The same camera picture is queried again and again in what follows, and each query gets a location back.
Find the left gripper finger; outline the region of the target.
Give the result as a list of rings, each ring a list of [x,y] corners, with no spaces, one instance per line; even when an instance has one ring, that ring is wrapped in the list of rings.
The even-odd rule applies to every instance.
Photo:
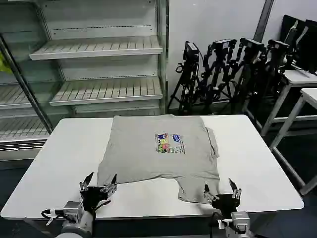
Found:
[[[84,181],[79,182],[80,191],[87,191],[90,181],[93,177],[94,172],[91,172],[88,176],[85,177]]]
[[[117,174],[114,175],[110,183],[102,186],[100,192],[107,196],[112,196],[117,191]]]

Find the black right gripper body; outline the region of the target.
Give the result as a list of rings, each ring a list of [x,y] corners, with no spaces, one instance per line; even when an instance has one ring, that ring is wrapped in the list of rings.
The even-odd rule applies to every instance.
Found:
[[[240,198],[232,196],[233,194],[219,194],[212,199],[211,204],[213,208],[220,210],[222,216],[231,217],[231,213],[236,212],[240,205]]]

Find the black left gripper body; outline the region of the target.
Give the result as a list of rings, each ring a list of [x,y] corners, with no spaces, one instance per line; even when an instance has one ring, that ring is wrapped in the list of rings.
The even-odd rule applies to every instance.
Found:
[[[80,186],[80,195],[84,211],[97,211],[111,202],[111,186]]]

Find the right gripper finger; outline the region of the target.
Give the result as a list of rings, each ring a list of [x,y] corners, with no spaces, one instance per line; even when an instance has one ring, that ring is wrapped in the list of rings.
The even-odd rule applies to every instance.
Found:
[[[219,200],[219,197],[217,195],[213,195],[210,192],[210,188],[209,188],[209,185],[207,183],[204,185],[204,192],[203,193],[204,193],[204,198],[208,202],[213,202],[213,201]]]
[[[238,188],[236,183],[232,179],[229,178],[228,180],[229,180],[230,187],[233,191],[232,198],[239,199],[242,193],[242,189]]]

